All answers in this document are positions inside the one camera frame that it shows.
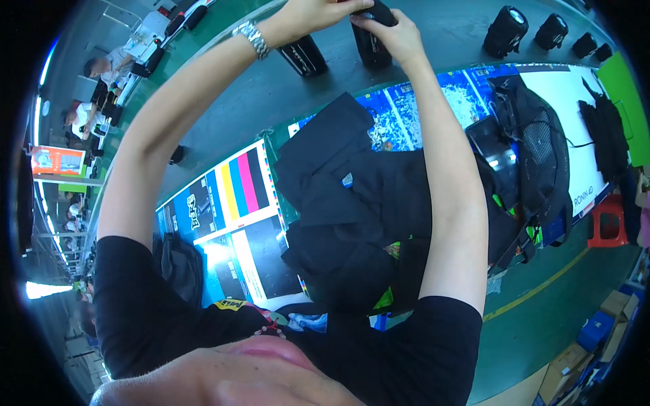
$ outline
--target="metal watch bracelet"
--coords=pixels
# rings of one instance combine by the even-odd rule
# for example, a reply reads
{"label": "metal watch bracelet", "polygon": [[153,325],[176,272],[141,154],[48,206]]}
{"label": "metal watch bracelet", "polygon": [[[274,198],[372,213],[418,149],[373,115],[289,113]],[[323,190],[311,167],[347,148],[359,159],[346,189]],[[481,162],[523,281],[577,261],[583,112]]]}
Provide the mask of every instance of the metal watch bracelet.
{"label": "metal watch bracelet", "polygon": [[268,56],[267,43],[264,41],[262,34],[255,27],[255,25],[253,25],[252,22],[246,21],[239,27],[235,28],[233,30],[233,36],[236,36],[238,34],[242,34],[246,37],[246,39],[248,39],[248,41],[250,41],[250,43],[253,45],[253,48],[255,48],[255,52],[257,53],[257,59],[264,60]]}

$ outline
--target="cable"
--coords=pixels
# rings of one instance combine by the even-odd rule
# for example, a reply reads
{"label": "cable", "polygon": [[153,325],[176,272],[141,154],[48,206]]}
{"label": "cable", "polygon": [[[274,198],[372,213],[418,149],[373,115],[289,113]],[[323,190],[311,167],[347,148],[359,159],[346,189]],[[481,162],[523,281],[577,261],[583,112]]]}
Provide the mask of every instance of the cable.
{"label": "cable", "polygon": [[515,125],[515,127],[523,127],[523,126],[525,126],[525,125],[531,125],[531,124],[546,124],[546,125],[548,125],[549,128],[550,128],[552,131],[555,131],[556,133],[561,133],[562,136],[564,137],[564,139],[565,139],[569,144],[571,144],[571,147],[572,147],[572,148],[582,148],[582,147],[590,146],[590,145],[593,144],[593,141],[591,141],[591,142],[588,142],[587,144],[582,144],[582,145],[576,146],[576,145],[575,145],[575,144],[574,144],[570,139],[567,138],[567,136],[564,134],[563,131],[559,131],[557,128],[553,127],[553,126],[551,125],[551,123],[549,123],[549,122],[547,122],[547,121],[544,121],[544,120],[533,120],[533,121],[531,121],[530,123],[526,123],[526,124],[517,124],[517,125]]}

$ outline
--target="orange sign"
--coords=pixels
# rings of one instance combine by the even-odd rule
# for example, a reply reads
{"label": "orange sign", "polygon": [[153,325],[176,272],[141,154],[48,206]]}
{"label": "orange sign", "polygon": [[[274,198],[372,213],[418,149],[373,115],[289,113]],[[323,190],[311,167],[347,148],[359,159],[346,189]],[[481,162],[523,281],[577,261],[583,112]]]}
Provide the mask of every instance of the orange sign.
{"label": "orange sign", "polygon": [[86,151],[78,149],[38,146],[32,148],[32,173],[79,175]]}

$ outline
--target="yellow floor line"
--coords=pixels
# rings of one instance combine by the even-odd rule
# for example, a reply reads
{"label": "yellow floor line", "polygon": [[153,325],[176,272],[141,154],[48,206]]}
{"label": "yellow floor line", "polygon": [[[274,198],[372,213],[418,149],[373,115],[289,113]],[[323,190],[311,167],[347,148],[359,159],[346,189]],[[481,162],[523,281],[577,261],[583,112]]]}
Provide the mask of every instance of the yellow floor line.
{"label": "yellow floor line", "polygon": [[488,320],[492,320],[495,317],[500,316],[501,314],[504,314],[505,312],[507,312],[508,310],[510,310],[510,309],[512,309],[512,308],[514,308],[516,306],[519,306],[520,304],[524,303],[526,300],[528,300],[528,299],[532,298],[533,296],[535,296],[536,294],[540,293],[542,290],[547,288],[551,283],[553,283],[557,278],[559,278],[560,276],[567,273],[567,271],[570,270],[572,266],[576,265],[576,263],[582,257],[584,257],[584,255],[587,253],[587,251],[589,251],[589,247],[583,249],[582,252],[579,253],[577,257],[572,259],[571,262],[566,264],[566,266],[564,268],[559,270],[558,273],[556,273],[552,277],[548,278],[546,281],[544,281],[541,285],[537,286],[535,289],[533,289],[530,292],[526,293],[524,296],[521,296],[517,300],[511,301],[507,305],[498,308],[497,310],[493,311],[492,313],[488,313],[485,316],[483,316],[483,321],[486,322]]}

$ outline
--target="chair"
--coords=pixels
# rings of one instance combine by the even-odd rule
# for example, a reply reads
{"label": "chair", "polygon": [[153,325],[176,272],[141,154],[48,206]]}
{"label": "chair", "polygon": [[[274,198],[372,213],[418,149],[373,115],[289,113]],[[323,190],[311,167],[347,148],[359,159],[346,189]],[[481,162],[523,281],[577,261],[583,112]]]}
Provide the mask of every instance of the chair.
{"label": "chair", "polygon": [[[609,214],[618,218],[618,225],[614,223],[603,224],[601,228],[601,217]],[[587,240],[590,248],[610,248],[624,246],[628,243],[625,234],[625,222],[623,221],[623,205],[621,195],[610,194],[607,198],[592,211],[593,216],[593,238]]]}

